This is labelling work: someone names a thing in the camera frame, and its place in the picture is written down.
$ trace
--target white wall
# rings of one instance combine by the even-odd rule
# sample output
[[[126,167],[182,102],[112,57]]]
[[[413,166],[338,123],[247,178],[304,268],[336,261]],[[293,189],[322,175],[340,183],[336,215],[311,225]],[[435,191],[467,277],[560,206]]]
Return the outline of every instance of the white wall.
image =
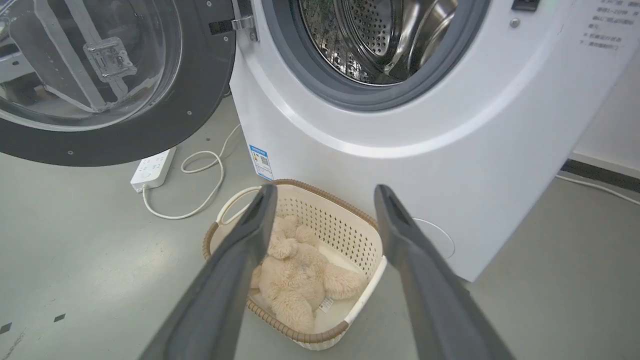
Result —
[[[570,157],[640,178],[640,51]]]

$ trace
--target clothing tag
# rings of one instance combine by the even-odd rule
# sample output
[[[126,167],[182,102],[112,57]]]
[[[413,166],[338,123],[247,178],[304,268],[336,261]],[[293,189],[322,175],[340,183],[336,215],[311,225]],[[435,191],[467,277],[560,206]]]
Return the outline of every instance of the clothing tag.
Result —
[[[329,311],[331,305],[333,305],[333,299],[331,299],[330,297],[325,297],[320,303],[320,310],[322,310],[323,313],[326,313],[327,311]]]
[[[273,173],[271,172],[271,164],[269,164],[269,156],[266,151],[260,150],[253,145],[249,145],[251,149],[251,159],[256,174],[263,178],[273,181]]]

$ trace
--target gray floor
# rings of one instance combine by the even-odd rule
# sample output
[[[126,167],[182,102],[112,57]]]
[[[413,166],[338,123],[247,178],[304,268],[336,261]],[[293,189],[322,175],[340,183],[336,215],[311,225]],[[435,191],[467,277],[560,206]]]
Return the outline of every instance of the gray floor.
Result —
[[[209,194],[219,169],[185,175],[179,164],[218,151],[235,124],[227,99],[151,191],[157,210],[186,213]],[[221,205],[262,183],[241,135],[232,149],[214,202],[180,221],[144,208],[129,185],[136,163],[61,168],[0,154],[0,325],[12,323],[0,359],[136,358],[202,266],[202,236]],[[638,359],[639,234],[640,207],[556,180],[468,288],[518,359]],[[236,357],[415,359],[401,294],[391,269],[344,339],[321,353],[247,313]]]

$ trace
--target fluffy plush toy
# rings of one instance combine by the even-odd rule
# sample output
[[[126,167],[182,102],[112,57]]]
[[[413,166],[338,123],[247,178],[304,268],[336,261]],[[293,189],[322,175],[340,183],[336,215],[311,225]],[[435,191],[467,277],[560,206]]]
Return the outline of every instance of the fluffy plush toy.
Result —
[[[335,300],[359,295],[365,285],[362,274],[329,263],[317,246],[320,240],[295,216],[276,217],[267,256],[253,272],[252,288],[276,318],[290,328],[311,334],[316,309],[325,296]]]

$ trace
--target perforated basket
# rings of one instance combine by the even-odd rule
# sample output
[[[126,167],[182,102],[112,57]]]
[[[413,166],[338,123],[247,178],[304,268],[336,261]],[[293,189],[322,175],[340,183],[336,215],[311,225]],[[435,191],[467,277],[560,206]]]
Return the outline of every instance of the perforated basket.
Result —
[[[326,312],[320,309],[316,311],[313,334],[294,331],[278,321],[265,305],[259,291],[252,290],[247,297],[248,309],[284,336],[309,350],[324,350],[340,341],[369,300],[385,270],[387,259],[382,253],[378,226],[369,215],[313,186],[295,180],[276,180],[273,184],[278,187],[276,214],[281,217],[296,215],[301,224],[315,231],[322,241],[319,250],[330,262],[361,272],[367,279],[367,286],[359,298],[336,300]],[[202,246],[205,259],[210,258],[246,209],[225,221],[223,218],[229,207],[242,196],[258,189],[245,189],[225,204],[205,235]]]

